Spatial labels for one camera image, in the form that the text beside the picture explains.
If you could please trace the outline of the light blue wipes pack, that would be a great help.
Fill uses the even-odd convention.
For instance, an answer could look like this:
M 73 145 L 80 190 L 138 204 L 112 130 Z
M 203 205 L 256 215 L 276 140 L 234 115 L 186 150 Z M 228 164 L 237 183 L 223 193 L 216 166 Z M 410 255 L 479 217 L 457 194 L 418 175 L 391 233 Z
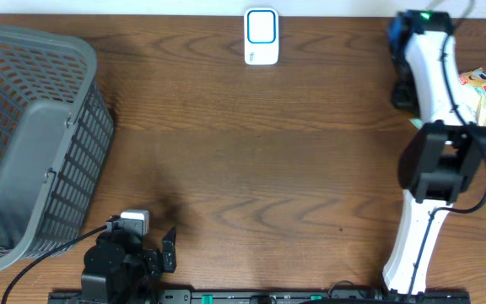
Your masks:
M 417 128 L 420 129 L 424 123 L 418 118 L 410 118 L 409 121 Z

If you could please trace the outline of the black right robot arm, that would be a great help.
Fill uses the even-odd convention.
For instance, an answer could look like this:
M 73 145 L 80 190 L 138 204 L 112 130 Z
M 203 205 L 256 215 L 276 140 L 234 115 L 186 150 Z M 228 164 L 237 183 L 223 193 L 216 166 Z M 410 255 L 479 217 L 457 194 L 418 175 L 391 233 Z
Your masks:
M 416 111 L 422 122 L 398 162 L 402 218 L 382 271 L 389 293 L 407 302 L 424 299 L 446 217 L 486 203 L 486 127 L 478 125 L 459 81 L 458 26 L 446 12 L 406 10 L 387 27 L 398 76 L 391 102 Z

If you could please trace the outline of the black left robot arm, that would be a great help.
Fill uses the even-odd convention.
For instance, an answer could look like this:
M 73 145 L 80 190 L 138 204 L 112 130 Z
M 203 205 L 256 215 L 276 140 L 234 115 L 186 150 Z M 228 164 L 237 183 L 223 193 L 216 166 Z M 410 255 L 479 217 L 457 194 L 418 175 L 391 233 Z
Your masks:
M 104 232 L 84 256 L 78 303 L 145 302 L 148 285 L 176 270 L 176 228 L 161 240 L 162 248 L 143 247 L 137 229 Z

